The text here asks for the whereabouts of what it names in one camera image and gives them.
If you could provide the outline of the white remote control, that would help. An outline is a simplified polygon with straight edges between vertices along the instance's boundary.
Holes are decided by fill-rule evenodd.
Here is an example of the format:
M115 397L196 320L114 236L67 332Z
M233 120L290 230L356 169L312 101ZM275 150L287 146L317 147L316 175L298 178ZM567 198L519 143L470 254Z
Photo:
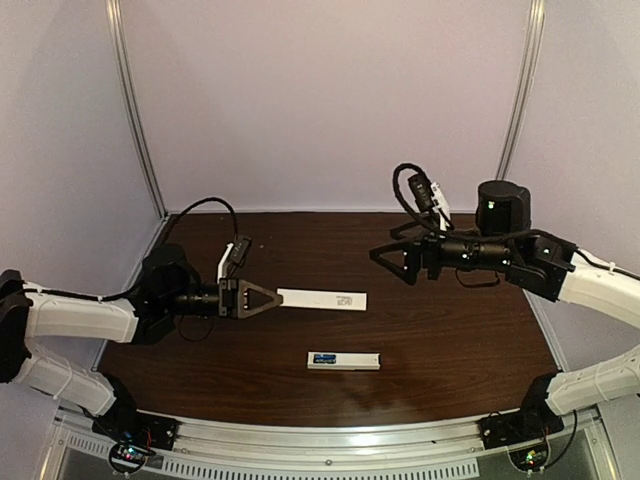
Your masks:
M336 354L335 365L314 365L314 353ZM379 371L381 368L379 353L345 353L345 352L309 352L307 356L308 370L336 371Z

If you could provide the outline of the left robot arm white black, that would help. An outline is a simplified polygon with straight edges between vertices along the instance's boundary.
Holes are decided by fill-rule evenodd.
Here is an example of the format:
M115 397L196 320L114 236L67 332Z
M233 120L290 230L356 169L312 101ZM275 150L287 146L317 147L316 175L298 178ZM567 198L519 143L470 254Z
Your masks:
M137 405L118 380L47 351L36 338L151 345L173 330L177 317L247 319L282 303L280 294L228 274L205 284L177 244L152 250L134 285L110 296L44 288L7 270L1 275L1 381L23 383L97 418L134 413Z

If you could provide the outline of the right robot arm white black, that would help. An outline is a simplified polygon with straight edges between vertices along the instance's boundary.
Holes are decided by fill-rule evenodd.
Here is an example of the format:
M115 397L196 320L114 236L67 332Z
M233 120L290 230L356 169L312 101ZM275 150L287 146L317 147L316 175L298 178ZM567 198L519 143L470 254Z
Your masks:
M450 268L488 271L499 281L551 302L579 305L633 327L639 325L639 277L591 257L576 244L531 226L528 189L503 180L481 183L476 229L455 230L439 207L437 186L420 174L409 186L418 208L412 222L390 232L392 243L369 257L408 285L419 274L430 280Z

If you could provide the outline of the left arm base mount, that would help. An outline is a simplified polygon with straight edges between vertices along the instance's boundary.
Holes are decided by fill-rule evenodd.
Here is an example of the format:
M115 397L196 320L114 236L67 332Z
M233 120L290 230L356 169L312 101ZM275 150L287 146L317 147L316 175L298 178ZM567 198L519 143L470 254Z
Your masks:
M107 461L112 469L128 477L139 472L161 451L173 449L179 422L171 417L125 410L103 416L86 413L92 420L92 431L114 442Z

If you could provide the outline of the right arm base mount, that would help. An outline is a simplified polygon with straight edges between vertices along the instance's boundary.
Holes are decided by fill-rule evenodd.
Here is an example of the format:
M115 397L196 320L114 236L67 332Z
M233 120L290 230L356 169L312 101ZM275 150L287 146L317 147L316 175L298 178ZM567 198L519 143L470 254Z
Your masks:
M505 448L511 466L527 475L551 466L550 436L564 429L560 417L535 410L492 412L477 424L484 449Z

